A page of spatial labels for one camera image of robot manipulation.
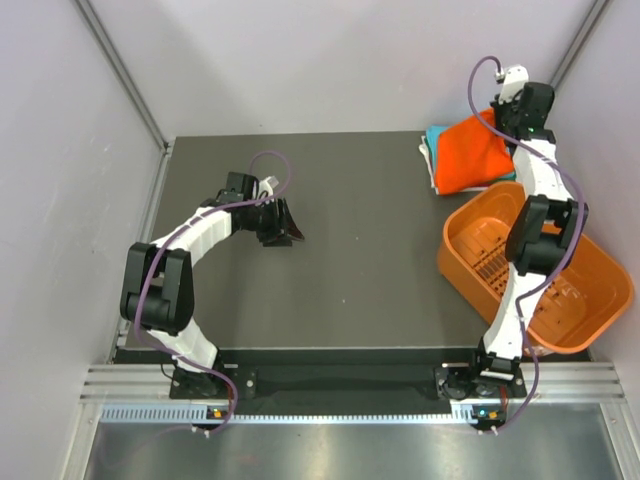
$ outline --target orange basket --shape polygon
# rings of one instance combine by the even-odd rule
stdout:
[[[488,323],[507,286],[504,247],[523,205],[522,186],[500,182],[459,208],[444,225],[438,268]],[[571,264],[540,299],[529,325],[536,353],[584,350],[632,298],[633,285],[624,268],[583,234]]]

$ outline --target white enclosure wall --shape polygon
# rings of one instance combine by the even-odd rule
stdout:
[[[0,16],[0,463],[53,478],[160,158],[69,0]]]
[[[421,130],[473,64],[551,78],[593,0],[93,0],[168,138]],[[478,98],[495,91],[478,78]]]
[[[611,2],[558,92],[550,126],[558,158],[582,184],[590,208],[588,233],[633,277],[640,278],[638,126],[640,2]],[[640,424],[638,302],[595,344],[613,360]]]

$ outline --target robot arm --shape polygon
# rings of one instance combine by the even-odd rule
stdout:
[[[226,188],[216,199],[203,202],[195,214],[173,232],[150,244],[136,243],[129,249],[120,312],[123,318],[133,321],[153,257],[176,231],[189,226],[164,253],[156,281],[143,305],[141,320],[142,327],[150,335],[178,353],[174,358],[179,368],[199,374],[200,370],[182,359],[210,368],[216,363],[218,353],[193,318],[192,269],[195,264],[218,242],[238,230],[256,232],[264,246],[291,246],[292,240],[304,240],[284,199],[208,214],[214,207],[270,196],[276,185],[275,177],[258,182],[251,175],[229,173]]]
[[[566,253],[577,228],[577,202],[559,173],[548,165],[556,162],[553,132],[544,128],[554,99],[552,87],[529,82],[526,69],[520,65],[510,67],[497,79],[503,86],[492,103],[496,127],[546,157],[543,160],[521,146],[508,145],[526,202],[506,242],[506,291],[476,356],[477,376],[508,383],[518,371],[523,345],[516,299],[541,285]],[[544,228],[550,223],[555,225],[555,232]],[[521,302],[525,331],[543,294],[537,292]]]

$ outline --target folded towel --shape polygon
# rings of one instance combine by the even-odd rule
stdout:
[[[480,113],[494,125],[493,109]],[[474,116],[453,127],[431,130],[427,145],[433,159],[435,186],[441,195],[493,182],[513,174],[513,162],[504,141]]]

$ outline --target purple cable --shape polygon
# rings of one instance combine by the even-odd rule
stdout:
[[[151,287],[151,282],[153,280],[153,276],[154,276],[156,270],[158,269],[158,264],[160,263],[160,259],[162,258],[162,255],[164,254],[164,252],[166,252],[167,248],[169,248],[169,246],[178,237],[180,237],[180,235],[182,235],[184,232],[189,230],[189,228],[191,228],[193,225],[196,225],[203,218],[208,217],[210,215],[213,215],[214,213],[219,212],[221,210],[228,210],[230,208],[239,208],[239,207],[248,207],[248,206],[251,206],[251,205],[258,205],[258,204],[273,200],[274,198],[282,195],[285,192],[285,190],[287,188],[289,188],[289,183],[291,183],[291,176],[292,176],[291,164],[289,163],[289,160],[287,159],[287,157],[285,157],[282,153],[276,152],[275,150],[265,150],[263,152],[256,153],[253,156],[253,158],[251,159],[251,161],[249,162],[249,173],[253,172],[253,167],[255,166],[256,161],[259,158],[261,158],[261,157],[263,157],[265,155],[272,155],[274,157],[279,158],[280,160],[282,160],[282,162],[284,163],[285,167],[287,168],[287,179],[285,180],[285,182],[282,184],[282,187],[278,191],[274,192],[272,195],[269,195],[269,196],[261,198],[261,199],[246,200],[244,202],[230,203],[228,205],[221,205],[221,206],[218,206],[218,207],[211,208],[210,210],[207,210],[206,212],[204,212],[199,217],[196,217],[195,219],[193,219],[188,225],[183,225],[181,228],[176,230],[164,242],[164,244],[162,244],[162,246],[158,249],[158,251],[156,252],[156,255],[153,257],[153,261],[151,262],[151,266],[149,267],[149,272],[147,273],[147,276],[144,279],[144,283],[142,284],[142,290],[140,291],[140,300],[138,301],[138,307],[136,308],[136,315],[135,315],[135,318],[134,318],[134,321],[133,321],[133,332],[134,332],[135,337],[138,340],[138,342],[140,342],[143,345],[146,345],[148,347],[151,347],[153,349],[159,350],[161,352],[168,353],[171,356],[177,356],[177,357],[181,356],[178,352],[175,352],[174,350],[172,350],[172,349],[170,349],[170,348],[168,348],[168,347],[166,347],[166,346],[164,346],[164,345],[162,345],[160,343],[149,342],[148,340],[146,340],[140,334],[140,332],[141,332],[141,321],[142,321],[142,307],[144,305],[145,300],[147,299],[147,295],[149,294],[149,288]],[[229,412],[227,413],[227,415],[222,420],[222,423],[220,423],[215,429],[211,430],[211,434],[220,433],[222,430],[224,430],[229,425],[229,421],[231,420],[231,417],[233,416],[233,414],[234,414],[234,412],[236,410],[236,407],[238,405],[238,388],[236,387],[235,383],[233,383],[233,380],[231,380],[228,376],[226,376],[222,372],[218,372],[216,370],[213,370],[212,368],[205,367],[204,365],[198,365],[197,363],[192,362],[191,360],[189,360],[187,358],[181,358],[180,360],[182,362],[186,363],[187,365],[190,365],[193,368],[197,368],[198,370],[202,370],[205,373],[208,373],[210,375],[213,375],[215,377],[220,378],[227,385],[229,385],[229,387],[231,388],[231,391],[233,392],[233,398],[231,400],[231,405],[229,406]],[[119,466],[123,465],[126,461],[131,459],[134,455],[136,455],[140,450],[145,448],[151,442],[155,441],[157,438],[163,436],[165,433],[174,432],[176,430],[186,430],[186,429],[190,429],[190,428],[191,427],[186,426],[186,425],[178,425],[178,426],[172,426],[172,427],[169,427],[169,428],[167,428],[165,430],[162,430],[162,431],[158,432],[157,434],[153,435],[149,440],[147,440],[147,441],[143,442],[142,444],[138,445],[137,447],[135,447],[133,449],[133,451],[129,455],[127,455],[124,459],[121,459],[118,462],[110,464],[110,465],[108,465],[107,464],[108,462],[105,461],[104,452],[101,451],[101,457],[102,457],[103,464],[105,464],[105,466],[107,466],[108,468],[118,468]]]
[[[480,123],[482,123],[485,127],[487,127],[493,134],[499,137],[502,137],[509,143],[513,143],[518,147],[524,148],[528,152],[533,153],[535,156],[547,162],[547,165],[549,167],[553,168],[556,172],[558,172],[562,177],[562,179],[571,185],[571,187],[573,188],[573,191],[576,194],[576,198],[578,201],[578,218],[576,222],[577,228],[574,230],[573,234],[571,235],[571,241],[569,242],[569,246],[567,247],[567,251],[565,252],[564,256],[562,257],[562,259],[560,259],[560,261],[558,262],[558,265],[556,265],[556,268],[551,272],[551,274],[549,274],[549,276],[544,280],[544,282],[542,282],[540,285],[538,285],[534,289],[526,293],[523,293],[518,298],[516,298],[516,310],[518,311],[518,316],[520,317],[520,330],[522,331],[522,341],[525,347],[529,349],[529,352],[531,352],[531,358],[533,359],[533,366],[534,366],[534,376],[533,376],[533,385],[531,385],[529,394],[524,399],[524,402],[522,402],[522,405],[520,405],[518,410],[516,410],[516,412],[504,423],[504,425],[498,428],[498,430],[502,431],[508,425],[511,425],[513,422],[515,422],[522,415],[522,413],[524,412],[525,408],[527,408],[529,403],[531,403],[531,400],[533,400],[536,390],[538,389],[538,382],[540,380],[540,363],[538,361],[538,356],[533,350],[533,346],[529,341],[529,337],[527,336],[527,331],[524,327],[524,320],[523,320],[524,315],[522,313],[522,306],[520,305],[520,302],[522,302],[522,300],[524,300],[525,298],[535,293],[538,293],[539,291],[544,290],[549,285],[551,285],[551,282],[553,282],[556,279],[556,277],[560,274],[560,272],[562,272],[562,270],[564,270],[564,268],[567,266],[567,264],[571,260],[571,256],[573,255],[573,252],[575,251],[578,245],[578,241],[580,240],[580,234],[582,233],[585,201],[584,201],[584,195],[582,193],[582,189],[580,188],[580,185],[578,185],[578,183],[564,169],[560,168],[550,158],[545,157],[542,153],[540,153],[535,148],[527,145],[524,142],[521,142],[516,138],[513,138],[509,135],[506,135],[505,133],[502,133],[500,130],[498,130],[493,125],[488,123],[482,117],[482,115],[480,115],[480,113],[478,112],[478,109],[475,107],[473,103],[473,80],[476,76],[476,72],[478,71],[478,69],[482,66],[484,62],[489,60],[495,62],[498,71],[502,70],[502,65],[500,64],[500,60],[498,59],[498,57],[495,57],[493,55],[488,55],[486,57],[481,58],[480,61],[476,64],[476,66],[473,67],[473,70],[471,71],[471,75],[469,76],[469,83],[467,84],[467,98],[469,100],[469,107],[471,107],[471,111],[473,112],[473,115],[480,121]]]

